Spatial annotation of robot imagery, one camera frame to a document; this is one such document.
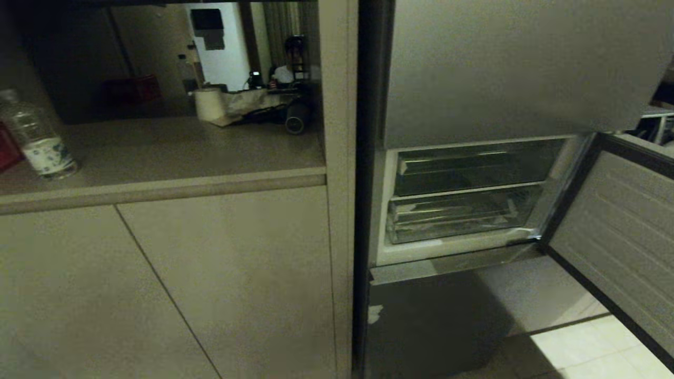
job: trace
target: refrigerator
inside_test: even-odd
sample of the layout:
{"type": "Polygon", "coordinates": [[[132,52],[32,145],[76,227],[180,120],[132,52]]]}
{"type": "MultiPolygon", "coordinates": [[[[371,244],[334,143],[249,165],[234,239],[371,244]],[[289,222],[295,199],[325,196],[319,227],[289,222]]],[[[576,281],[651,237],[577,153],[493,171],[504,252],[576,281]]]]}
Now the refrigerator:
{"type": "Polygon", "coordinates": [[[673,54],[668,1],[361,2],[356,377],[485,365],[541,264],[674,368],[674,154],[621,132],[673,54]]]}

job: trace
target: freezer drawer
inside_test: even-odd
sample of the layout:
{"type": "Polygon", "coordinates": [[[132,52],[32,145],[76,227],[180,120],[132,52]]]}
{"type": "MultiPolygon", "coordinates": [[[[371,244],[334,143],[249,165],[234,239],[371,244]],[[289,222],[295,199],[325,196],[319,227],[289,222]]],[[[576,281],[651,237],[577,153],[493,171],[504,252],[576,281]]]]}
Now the freezer drawer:
{"type": "Polygon", "coordinates": [[[543,181],[563,144],[557,139],[400,152],[395,194],[543,181]]]}
{"type": "Polygon", "coordinates": [[[392,243],[520,227],[542,189],[526,185],[464,194],[392,200],[386,229],[392,243]]]}

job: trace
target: beige cabinet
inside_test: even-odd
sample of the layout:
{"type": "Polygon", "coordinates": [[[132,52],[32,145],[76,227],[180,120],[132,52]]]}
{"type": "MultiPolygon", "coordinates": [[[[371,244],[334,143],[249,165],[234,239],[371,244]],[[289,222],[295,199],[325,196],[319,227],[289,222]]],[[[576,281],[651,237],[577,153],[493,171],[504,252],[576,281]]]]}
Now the beige cabinet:
{"type": "Polygon", "coordinates": [[[333,378],[326,187],[118,206],[223,378],[333,378]]]}
{"type": "Polygon", "coordinates": [[[217,378],[113,206],[0,216],[0,324],[0,376],[217,378]]]}

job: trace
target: bottle cap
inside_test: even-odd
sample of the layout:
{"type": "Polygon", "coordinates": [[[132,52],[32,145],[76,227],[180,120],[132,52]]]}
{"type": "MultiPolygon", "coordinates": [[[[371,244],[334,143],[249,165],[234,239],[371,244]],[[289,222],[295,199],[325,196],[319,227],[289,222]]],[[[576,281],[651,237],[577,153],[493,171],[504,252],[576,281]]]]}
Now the bottle cap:
{"type": "Polygon", "coordinates": [[[0,90],[0,103],[18,103],[19,94],[13,88],[0,90]]]}

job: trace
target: white floor tile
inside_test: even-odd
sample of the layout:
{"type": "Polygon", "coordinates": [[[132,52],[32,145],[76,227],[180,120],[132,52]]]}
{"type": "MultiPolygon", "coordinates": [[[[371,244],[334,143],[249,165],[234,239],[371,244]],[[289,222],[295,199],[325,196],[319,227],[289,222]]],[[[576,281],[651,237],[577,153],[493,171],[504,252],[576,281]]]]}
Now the white floor tile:
{"type": "Polygon", "coordinates": [[[568,378],[566,370],[561,369],[559,371],[548,372],[546,374],[539,375],[531,379],[566,379],[566,378],[568,378]]]}
{"type": "Polygon", "coordinates": [[[621,351],[620,354],[641,373],[644,379],[674,379],[674,374],[643,345],[621,351]]]}
{"type": "Polygon", "coordinates": [[[557,370],[617,352],[588,322],[535,334],[531,339],[557,370]]]}
{"type": "Polygon", "coordinates": [[[463,372],[449,379],[518,379],[518,377],[510,368],[510,364],[506,361],[505,357],[499,352],[489,362],[487,367],[463,372]]]}
{"type": "Polygon", "coordinates": [[[505,339],[503,355],[520,378],[531,378],[545,372],[555,371],[534,341],[526,335],[505,339]]]}
{"type": "Polygon", "coordinates": [[[563,379],[643,379],[619,353],[567,367],[562,374],[563,379]]]}
{"type": "Polygon", "coordinates": [[[594,304],[589,307],[583,316],[586,317],[593,317],[593,316],[599,316],[600,314],[608,314],[609,310],[606,309],[606,307],[599,302],[599,300],[595,300],[594,304]]]}
{"type": "Polygon", "coordinates": [[[590,321],[589,324],[597,329],[599,334],[619,351],[641,345],[641,341],[622,322],[618,321],[615,316],[598,318],[590,321]]]}

